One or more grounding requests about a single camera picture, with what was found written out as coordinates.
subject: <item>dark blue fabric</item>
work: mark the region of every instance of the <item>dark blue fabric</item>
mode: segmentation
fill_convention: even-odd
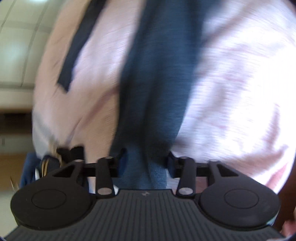
[[[20,179],[20,188],[35,181],[35,169],[40,162],[41,160],[36,156],[36,153],[27,154]]]
[[[202,25],[219,0],[147,0],[120,80],[118,128],[110,150],[128,162],[119,188],[166,188],[165,158],[183,121]]]

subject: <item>ridged surface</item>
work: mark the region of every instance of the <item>ridged surface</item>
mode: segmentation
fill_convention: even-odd
[[[126,191],[99,200],[78,223],[54,231],[18,227],[7,241],[266,241],[281,235],[272,227],[234,231],[220,227],[198,210],[192,200],[170,190]]]

